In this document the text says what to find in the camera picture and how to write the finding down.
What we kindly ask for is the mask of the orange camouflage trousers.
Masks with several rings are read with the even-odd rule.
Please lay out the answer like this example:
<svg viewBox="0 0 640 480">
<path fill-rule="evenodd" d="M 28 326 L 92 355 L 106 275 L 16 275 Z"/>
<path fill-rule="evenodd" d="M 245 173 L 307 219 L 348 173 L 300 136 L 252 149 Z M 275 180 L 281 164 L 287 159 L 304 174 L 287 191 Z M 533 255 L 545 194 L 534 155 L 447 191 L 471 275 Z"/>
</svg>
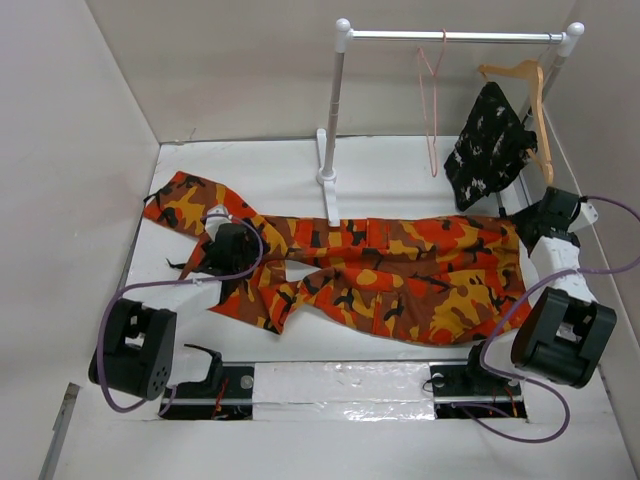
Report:
<svg viewBox="0 0 640 480">
<path fill-rule="evenodd" d="M 203 265 L 203 218 L 216 206 L 252 226 L 260 265 L 232 283 L 218 314 L 279 334 L 312 306 L 354 330 L 402 342 L 450 346 L 519 328 L 524 299 L 515 226 L 486 216 L 417 220 L 262 215 L 229 187 L 186 172 L 145 201 L 144 216 L 196 239 L 180 271 Z"/>
</svg>

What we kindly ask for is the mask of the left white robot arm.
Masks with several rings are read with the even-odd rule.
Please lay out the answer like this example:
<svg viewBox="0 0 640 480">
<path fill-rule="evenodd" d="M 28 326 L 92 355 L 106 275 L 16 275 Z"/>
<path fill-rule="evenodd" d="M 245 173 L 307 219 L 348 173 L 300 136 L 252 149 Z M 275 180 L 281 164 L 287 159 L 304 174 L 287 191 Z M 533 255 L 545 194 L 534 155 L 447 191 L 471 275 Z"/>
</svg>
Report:
<svg viewBox="0 0 640 480">
<path fill-rule="evenodd" d="M 113 411 L 129 413 L 164 393 L 178 322 L 228 300 L 257 269 L 264 250 L 261 235 L 250 223 L 224 217 L 204 241 L 195 275 L 134 283 L 113 294 L 88 371 Z"/>
</svg>

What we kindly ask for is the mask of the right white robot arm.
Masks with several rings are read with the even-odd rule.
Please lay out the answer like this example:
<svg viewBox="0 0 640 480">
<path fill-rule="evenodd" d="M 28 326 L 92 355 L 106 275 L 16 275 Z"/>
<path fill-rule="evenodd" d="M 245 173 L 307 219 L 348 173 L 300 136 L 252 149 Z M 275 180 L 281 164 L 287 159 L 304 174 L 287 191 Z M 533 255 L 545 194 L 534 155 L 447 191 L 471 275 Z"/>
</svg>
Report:
<svg viewBox="0 0 640 480">
<path fill-rule="evenodd" d="M 570 227 L 580 210 L 576 194 L 549 187 L 540 201 L 512 216 L 540 278 L 571 273 L 532 293 L 535 303 L 515 336 L 511 361 L 573 388 L 591 379 L 617 321 L 614 310 L 598 303 L 576 272 L 580 243 Z"/>
</svg>

